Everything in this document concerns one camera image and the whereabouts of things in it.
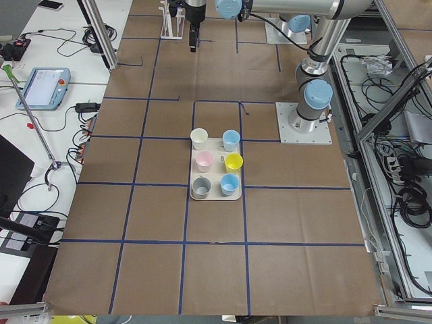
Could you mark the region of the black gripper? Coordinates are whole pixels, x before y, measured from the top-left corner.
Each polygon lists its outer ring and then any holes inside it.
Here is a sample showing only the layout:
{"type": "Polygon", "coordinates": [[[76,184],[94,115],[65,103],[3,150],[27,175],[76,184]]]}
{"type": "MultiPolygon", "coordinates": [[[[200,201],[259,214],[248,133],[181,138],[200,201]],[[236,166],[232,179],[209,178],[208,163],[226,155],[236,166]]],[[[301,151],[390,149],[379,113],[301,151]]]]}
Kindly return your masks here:
{"type": "Polygon", "coordinates": [[[196,52],[198,46],[199,23],[205,20],[206,5],[206,0],[185,0],[186,19],[190,22],[189,47],[192,53],[196,52]]]}

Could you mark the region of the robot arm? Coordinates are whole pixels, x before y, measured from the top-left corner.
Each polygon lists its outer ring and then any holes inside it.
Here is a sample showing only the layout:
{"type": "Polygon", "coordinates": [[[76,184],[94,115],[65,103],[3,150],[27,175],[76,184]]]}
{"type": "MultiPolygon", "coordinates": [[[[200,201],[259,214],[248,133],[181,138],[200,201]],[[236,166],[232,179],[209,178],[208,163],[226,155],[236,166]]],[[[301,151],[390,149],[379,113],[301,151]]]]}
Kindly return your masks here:
{"type": "Polygon", "coordinates": [[[307,56],[296,70],[301,98],[297,108],[288,117],[294,131],[301,134],[313,132],[322,112],[329,107],[332,87],[322,79],[329,60],[335,51],[350,20],[364,12],[370,1],[216,1],[218,14],[225,19],[247,20],[259,13],[308,14],[317,16],[319,22],[307,56]]]}

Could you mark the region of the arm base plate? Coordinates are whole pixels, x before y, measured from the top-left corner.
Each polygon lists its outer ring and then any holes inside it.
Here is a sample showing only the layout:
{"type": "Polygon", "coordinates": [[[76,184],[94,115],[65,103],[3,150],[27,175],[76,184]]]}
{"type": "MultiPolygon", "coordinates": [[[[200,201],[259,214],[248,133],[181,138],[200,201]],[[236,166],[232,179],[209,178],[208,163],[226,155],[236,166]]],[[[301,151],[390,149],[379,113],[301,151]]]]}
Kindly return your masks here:
{"type": "Polygon", "coordinates": [[[278,18],[268,18],[270,24],[265,22],[265,32],[268,44],[286,44],[292,43],[275,27],[277,26],[286,36],[299,45],[307,44],[306,33],[311,29],[311,17],[308,15],[288,15],[278,18]]]}
{"type": "Polygon", "coordinates": [[[298,115],[297,106],[297,103],[275,103],[280,142],[282,144],[332,144],[329,122],[325,113],[322,112],[315,121],[308,121],[298,115]]]}

